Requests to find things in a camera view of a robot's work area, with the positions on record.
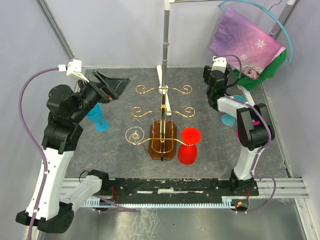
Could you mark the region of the blue wine glass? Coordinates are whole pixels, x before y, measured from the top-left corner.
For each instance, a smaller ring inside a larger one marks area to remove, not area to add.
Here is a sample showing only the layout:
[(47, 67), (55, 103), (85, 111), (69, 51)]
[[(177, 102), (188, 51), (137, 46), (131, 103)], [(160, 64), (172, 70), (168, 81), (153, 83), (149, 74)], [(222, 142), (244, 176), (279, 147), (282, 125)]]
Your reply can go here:
[(221, 117), (223, 124), (232, 126), (237, 120), (237, 109), (244, 107), (246, 99), (240, 95), (234, 95), (233, 100), (226, 97), (220, 98), (218, 102), (218, 111), (224, 113)]
[(95, 123), (97, 132), (105, 132), (109, 128), (109, 122), (103, 118), (103, 111), (99, 103), (87, 113), (86, 117)]

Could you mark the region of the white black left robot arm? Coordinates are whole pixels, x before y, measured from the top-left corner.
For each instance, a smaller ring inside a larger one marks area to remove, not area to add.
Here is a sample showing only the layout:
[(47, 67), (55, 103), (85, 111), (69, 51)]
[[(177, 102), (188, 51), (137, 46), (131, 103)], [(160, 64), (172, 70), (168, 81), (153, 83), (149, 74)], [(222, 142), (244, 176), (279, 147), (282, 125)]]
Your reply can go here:
[(18, 112), (21, 123), (39, 151), (42, 164), (34, 194), (28, 207), (17, 213), (15, 221), (48, 234), (62, 234), (70, 227), (77, 210), (94, 194), (106, 195), (110, 191), (109, 175), (91, 170), (85, 179), (71, 192), (61, 196), (65, 173), (83, 132), (81, 121), (98, 104), (119, 99), (131, 80), (112, 78), (100, 71), (93, 71), (94, 81), (79, 84), (79, 91), (59, 84), (48, 93), (49, 110), (47, 126), (41, 144), (35, 140), (22, 113), (19, 96)]

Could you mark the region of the clear wine glass front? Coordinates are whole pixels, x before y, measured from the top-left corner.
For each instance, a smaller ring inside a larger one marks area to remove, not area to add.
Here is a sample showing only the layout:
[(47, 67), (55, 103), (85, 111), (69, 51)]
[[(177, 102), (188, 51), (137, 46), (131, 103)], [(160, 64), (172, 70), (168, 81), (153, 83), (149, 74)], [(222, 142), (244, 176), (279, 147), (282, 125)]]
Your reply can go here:
[(133, 145), (140, 144), (145, 136), (144, 130), (139, 126), (132, 126), (125, 132), (125, 139), (127, 142)]

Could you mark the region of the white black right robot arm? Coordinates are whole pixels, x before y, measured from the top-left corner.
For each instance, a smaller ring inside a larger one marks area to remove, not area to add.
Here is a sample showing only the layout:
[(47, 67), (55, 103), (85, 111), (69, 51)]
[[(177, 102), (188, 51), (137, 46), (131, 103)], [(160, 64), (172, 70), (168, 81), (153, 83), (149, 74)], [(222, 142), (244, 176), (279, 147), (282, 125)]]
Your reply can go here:
[(261, 154), (275, 138), (275, 130), (264, 103), (253, 105), (227, 94), (229, 73), (229, 69), (218, 70), (206, 65), (203, 80), (207, 84), (209, 106), (236, 119), (238, 140), (242, 145), (239, 159), (229, 180), (219, 180), (216, 188), (239, 196), (246, 195), (247, 190), (254, 193), (255, 168)]

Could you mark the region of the red wine glass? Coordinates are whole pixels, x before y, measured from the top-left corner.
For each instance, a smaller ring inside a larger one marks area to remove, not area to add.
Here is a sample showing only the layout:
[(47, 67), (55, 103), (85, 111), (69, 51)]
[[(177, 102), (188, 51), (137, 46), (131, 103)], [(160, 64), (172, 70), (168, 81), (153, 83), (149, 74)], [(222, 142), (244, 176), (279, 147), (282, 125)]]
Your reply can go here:
[(198, 149), (197, 144), (200, 142), (202, 135), (194, 127), (186, 127), (181, 132), (181, 144), (178, 149), (177, 158), (184, 165), (191, 165), (196, 161)]

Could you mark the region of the magenta wine glass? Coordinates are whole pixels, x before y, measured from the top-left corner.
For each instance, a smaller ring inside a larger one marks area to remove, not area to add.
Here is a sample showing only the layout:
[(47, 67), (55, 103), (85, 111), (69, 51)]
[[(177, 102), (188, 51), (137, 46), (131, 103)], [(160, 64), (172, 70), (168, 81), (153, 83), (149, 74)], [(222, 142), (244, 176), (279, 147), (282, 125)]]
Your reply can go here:
[[(259, 125), (259, 124), (260, 124), (260, 121), (253, 121), (253, 125), (254, 125), (254, 126), (257, 126), (257, 125)], [(239, 131), (236, 130), (235, 133), (236, 133), (236, 136), (239, 137)]]

